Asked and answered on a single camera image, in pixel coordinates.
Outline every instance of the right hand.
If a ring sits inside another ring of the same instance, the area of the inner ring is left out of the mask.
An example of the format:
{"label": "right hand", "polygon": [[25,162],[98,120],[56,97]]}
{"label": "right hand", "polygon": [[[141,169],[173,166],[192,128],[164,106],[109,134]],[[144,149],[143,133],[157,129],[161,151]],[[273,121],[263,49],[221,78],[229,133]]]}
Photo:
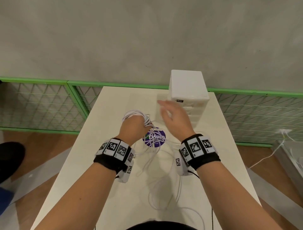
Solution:
{"label": "right hand", "polygon": [[174,101],[158,100],[160,112],[169,132],[180,142],[195,134],[185,110]]}

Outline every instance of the gray wall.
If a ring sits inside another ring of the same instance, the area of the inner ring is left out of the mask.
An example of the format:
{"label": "gray wall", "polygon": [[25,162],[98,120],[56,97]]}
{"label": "gray wall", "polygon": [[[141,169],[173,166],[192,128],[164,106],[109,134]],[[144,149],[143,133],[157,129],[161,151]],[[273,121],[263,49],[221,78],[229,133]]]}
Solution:
{"label": "gray wall", "polygon": [[303,91],[302,0],[1,0],[0,75]]}

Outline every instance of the tangled cable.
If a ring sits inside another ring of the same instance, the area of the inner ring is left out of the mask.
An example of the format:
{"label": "tangled cable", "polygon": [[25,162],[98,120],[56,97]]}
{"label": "tangled cable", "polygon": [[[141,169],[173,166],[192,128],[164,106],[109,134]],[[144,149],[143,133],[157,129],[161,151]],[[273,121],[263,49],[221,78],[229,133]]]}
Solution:
{"label": "tangled cable", "polygon": [[[124,117],[122,118],[122,121],[124,121],[125,119],[131,117],[131,116],[142,116],[144,117],[144,126],[147,127],[147,126],[151,126],[151,129],[149,130],[149,136],[153,136],[154,138],[152,138],[152,140],[149,138],[148,140],[146,139],[147,136],[144,137],[144,143],[147,145],[147,149],[145,151],[143,151],[142,153],[139,153],[139,154],[135,154],[135,156],[138,156],[138,155],[142,155],[144,153],[147,152],[148,149],[151,148],[151,152],[152,152],[152,156],[150,157],[150,159],[146,162],[146,164],[143,166],[143,169],[141,171],[141,173],[143,173],[144,170],[147,170],[148,167],[150,166],[150,164],[152,163],[153,159],[155,158],[155,156],[157,155],[157,153],[160,151],[160,148],[161,148],[161,145],[166,142],[167,145],[170,147],[170,149],[172,151],[176,151],[178,150],[178,148],[174,148],[171,144],[180,144],[180,143],[176,143],[176,142],[173,142],[173,141],[170,141],[168,139],[166,139],[165,136],[163,136],[161,133],[160,133],[160,129],[157,128],[156,126],[154,126],[152,124],[153,121],[150,120],[150,117],[149,117],[149,114],[144,114],[142,113],[141,111],[139,110],[131,110],[131,111],[128,111]],[[169,152],[165,151],[165,150],[161,150],[163,152],[166,152],[167,154],[169,154],[172,158],[174,158],[174,156],[172,154],[170,154]],[[168,209],[169,207],[169,204],[171,202],[171,200],[173,199],[173,194],[171,195],[167,205],[165,208],[157,208],[154,201],[153,201],[153,197],[152,197],[152,191],[156,188],[157,185],[160,185],[162,183],[162,181],[166,178],[166,177],[169,177],[169,174],[172,170],[172,167],[173,167],[173,164],[174,164],[174,161],[172,161],[172,164],[171,164],[171,168],[169,170],[169,173],[165,176],[163,176],[162,178],[159,178],[159,181],[157,181],[155,183],[155,185],[153,186],[153,188],[150,190],[149,194],[148,194],[148,203],[149,205],[155,209],[155,210],[158,210],[158,211],[175,211],[176,209],[188,209],[188,210],[192,210],[194,211],[196,214],[199,215],[199,217],[201,218],[202,222],[203,222],[203,229],[205,229],[205,224],[204,224],[204,220],[202,218],[202,216],[200,215],[199,212],[197,212],[196,210],[194,210],[193,208],[190,208],[190,207],[177,207],[177,204],[178,204],[178,201],[180,199],[180,196],[181,196],[181,187],[182,187],[182,177],[179,176],[179,184],[178,184],[178,191],[177,191],[177,197],[176,197],[176,205],[174,208],[172,209]]]}

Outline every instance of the wrist band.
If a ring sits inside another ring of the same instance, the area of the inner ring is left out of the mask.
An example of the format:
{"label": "wrist band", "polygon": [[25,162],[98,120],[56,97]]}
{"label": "wrist band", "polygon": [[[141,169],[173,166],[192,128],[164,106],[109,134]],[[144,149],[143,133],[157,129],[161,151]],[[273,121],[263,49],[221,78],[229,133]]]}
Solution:
{"label": "wrist band", "polygon": [[207,137],[195,134],[182,141],[179,152],[187,166],[195,170],[212,161],[221,161]]}
{"label": "wrist band", "polygon": [[104,167],[115,170],[118,174],[121,170],[126,170],[130,165],[135,151],[124,141],[112,138],[105,141],[98,152],[94,162],[102,164]]}

